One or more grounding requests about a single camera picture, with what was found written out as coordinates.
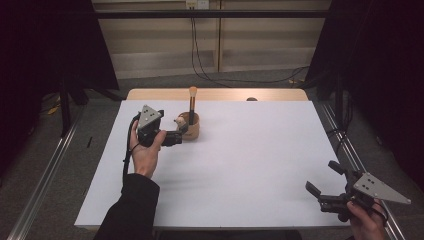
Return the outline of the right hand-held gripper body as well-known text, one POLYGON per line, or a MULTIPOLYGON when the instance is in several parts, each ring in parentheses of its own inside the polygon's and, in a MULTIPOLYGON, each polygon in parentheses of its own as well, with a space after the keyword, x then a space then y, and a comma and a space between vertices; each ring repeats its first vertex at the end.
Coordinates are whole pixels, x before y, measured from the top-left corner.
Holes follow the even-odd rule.
POLYGON ((401 204, 411 204, 412 201, 397 192, 389 185, 369 172, 337 169, 336 172, 346 178, 345 192, 338 196, 322 195, 318 191, 320 210, 327 213, 337 213, 341 222, 347 222, 353 214, 347 207, 348 202, 359 205, 369 215, 379 215, 383 222, 388 220, 386 210, 379 212, 374 208, 376 200, 387 200, 401 204))

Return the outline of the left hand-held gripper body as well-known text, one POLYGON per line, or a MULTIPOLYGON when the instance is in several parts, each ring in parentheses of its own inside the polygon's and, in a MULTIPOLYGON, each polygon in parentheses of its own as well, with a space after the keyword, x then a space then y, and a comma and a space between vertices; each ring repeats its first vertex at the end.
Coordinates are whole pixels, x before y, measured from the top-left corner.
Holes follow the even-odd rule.
POLYGON ((143 106, 136 129, 138 141, 142 146, 150 147, 153 144, 163 116, 163 110, 155 110, 148 105, 143 106))

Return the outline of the tan ceramic cup with bear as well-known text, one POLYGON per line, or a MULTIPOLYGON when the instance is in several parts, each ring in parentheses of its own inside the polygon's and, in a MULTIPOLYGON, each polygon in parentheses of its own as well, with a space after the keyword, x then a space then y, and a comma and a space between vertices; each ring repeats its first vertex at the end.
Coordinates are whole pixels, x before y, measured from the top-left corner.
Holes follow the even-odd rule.
MULTIPOLYGON (((179 127, 183 126, 185 123, 189 124, 189 112, 183 112, 179 114, 178 117, 174 120, 174 122, 177 124, 178 130, 179 130, 179 127)), ((198 138, 199 134, 200 134, 200 118, 199 118, 199 115, 195 113, 194 124, 189 125, 188 131, 186 132, 186 134, 182 135, 182 139, 184 141, 193 141, 198 138)))

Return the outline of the makeup brush with gold ferrule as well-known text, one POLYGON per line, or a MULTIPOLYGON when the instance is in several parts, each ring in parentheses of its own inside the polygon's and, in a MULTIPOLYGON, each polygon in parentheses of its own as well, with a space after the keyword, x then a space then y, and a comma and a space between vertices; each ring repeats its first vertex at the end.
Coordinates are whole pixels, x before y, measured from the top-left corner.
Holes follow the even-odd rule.
POLYGON ((189 125, 194 124, 194 116, 195 116, 195 101, 197 95, 197 87, 191 86, 189 88, 190 94, 190 105, 189 105, 189 125))

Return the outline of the person's left hand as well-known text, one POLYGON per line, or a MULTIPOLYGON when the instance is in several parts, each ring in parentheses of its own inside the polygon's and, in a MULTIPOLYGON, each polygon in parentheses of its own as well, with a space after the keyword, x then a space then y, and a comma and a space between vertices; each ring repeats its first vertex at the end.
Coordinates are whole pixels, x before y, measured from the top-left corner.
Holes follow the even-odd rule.
POLYGON ((137 137, 138 121, 132 125, 130 135, 129 150, 131 151, 134 172, 143 175, 149 179, 152 178, 158 163, 158 155, 161 150, 161 144, 166 137, 166 131, 161 130, 155 137, 150 147, 144 147, 139 144, 137 137))

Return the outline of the person's right hand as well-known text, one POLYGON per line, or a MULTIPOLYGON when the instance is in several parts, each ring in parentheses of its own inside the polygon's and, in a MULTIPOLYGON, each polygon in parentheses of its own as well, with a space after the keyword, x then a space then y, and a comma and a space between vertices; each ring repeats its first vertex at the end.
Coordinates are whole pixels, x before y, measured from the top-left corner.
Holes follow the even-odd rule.
POLYGON ((347 208, 353 215, 350 226, 355 240, 385 240, 383 218, 376 213, 368 214, 358 204, 349 201, 347 208))

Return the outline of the wooden table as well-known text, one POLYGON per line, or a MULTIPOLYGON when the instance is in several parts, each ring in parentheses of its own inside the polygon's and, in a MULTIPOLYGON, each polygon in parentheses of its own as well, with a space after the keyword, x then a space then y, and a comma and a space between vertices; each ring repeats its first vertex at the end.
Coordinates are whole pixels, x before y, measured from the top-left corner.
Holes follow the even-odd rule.
MULTIPOLYGON (((188 100, 187 88, 137 88, 129 91, 128 100, 188 100)), ((198 88, 198 101, 246 101, 254 98, 258 101, 307 101, 308 97, 301 89, 284 88, 198 88)))

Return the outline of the white table cover sheet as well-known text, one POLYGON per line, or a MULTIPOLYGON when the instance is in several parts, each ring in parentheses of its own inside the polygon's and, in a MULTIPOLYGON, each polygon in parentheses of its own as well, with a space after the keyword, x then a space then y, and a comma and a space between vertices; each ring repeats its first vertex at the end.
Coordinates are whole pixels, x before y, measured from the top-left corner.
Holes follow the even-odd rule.
POLYGON ((159 153, 156 229, 333 227, 305 184, 345 180, 310 101, 199 101, 200 135, 159 153))

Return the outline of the black metal stand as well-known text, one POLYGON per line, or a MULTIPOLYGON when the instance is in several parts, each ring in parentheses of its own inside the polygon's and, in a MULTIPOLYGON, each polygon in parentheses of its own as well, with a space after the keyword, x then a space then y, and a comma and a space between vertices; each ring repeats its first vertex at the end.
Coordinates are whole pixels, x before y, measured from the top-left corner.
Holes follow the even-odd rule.
POLYGON ((69 107, 69 95, 66 87, 66 81, 62 80, 60 83, 60 106, 62 115, 62 133, 61 136, 65 137, 71 128, 71 114, 69 107))

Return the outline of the black curtain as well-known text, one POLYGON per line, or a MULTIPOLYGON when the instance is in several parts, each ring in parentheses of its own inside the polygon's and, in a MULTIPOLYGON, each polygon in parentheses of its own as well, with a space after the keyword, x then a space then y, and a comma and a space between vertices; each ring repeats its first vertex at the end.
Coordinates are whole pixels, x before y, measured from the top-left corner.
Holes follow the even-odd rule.
POLYGON ((92 0, 0 0, 0 176, 35 126, 44 95, 119 88, 92 0))
POLYGON ((307 73, 318 96, 341 82, 424 190, 424 0, 331 0, 307 73))

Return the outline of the black metal crossbar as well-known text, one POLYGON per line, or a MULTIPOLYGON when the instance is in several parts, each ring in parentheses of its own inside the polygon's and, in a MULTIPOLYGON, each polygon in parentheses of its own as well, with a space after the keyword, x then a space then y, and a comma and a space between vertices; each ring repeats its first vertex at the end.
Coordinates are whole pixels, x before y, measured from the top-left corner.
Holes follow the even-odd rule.
POLYGON ((98 19, 153 18, 326 18, 328 10, 158 10, 96 11, 98 19))

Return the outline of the aluminium floor rail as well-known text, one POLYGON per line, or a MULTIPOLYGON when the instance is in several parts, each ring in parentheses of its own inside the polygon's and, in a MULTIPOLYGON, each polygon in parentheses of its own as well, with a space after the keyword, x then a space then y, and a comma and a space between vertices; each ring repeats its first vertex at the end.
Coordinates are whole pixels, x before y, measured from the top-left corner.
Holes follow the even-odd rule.
POLYGON ((53 155, 50 157, 48 165, 38 181, 33 193, 27 201, 23 211, 12 228, 7 240, 25 240, 29 230, 37 216, 37 213, 42 205, 43 200, 48 192, 53 178, 73 140, 76 129, 80 123, 82 115, 86 107, 77 108, 76 117, 71 123, 69 130, 60 138, 53 155))
MULTIPOLYGON (((356 149, 352 145, 348 135, 341 131, 336 122, 335 111, 329 103, 321 103, 321 109, 325 115, 325 122, 329 124, 329 139, 335 143, 334 151, 340 162, 348 163, 353 170, 366 171, 366 167, 362 163, 356 149)), ((386 233, 390 240, 407 240, 402 233, 401 228, 393 215, 388 202, 381 201, 382 206, 387 211, 388 221, 386 225, 386 233)))

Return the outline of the white wall socket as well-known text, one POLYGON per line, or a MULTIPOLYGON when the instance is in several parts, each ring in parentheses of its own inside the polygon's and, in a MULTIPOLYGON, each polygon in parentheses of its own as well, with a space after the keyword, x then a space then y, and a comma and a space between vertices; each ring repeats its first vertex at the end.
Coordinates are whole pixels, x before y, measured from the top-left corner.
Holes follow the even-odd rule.
POLYGON ((210 8, 209 0, 185 0, 188 10, 208 10, 210 8))

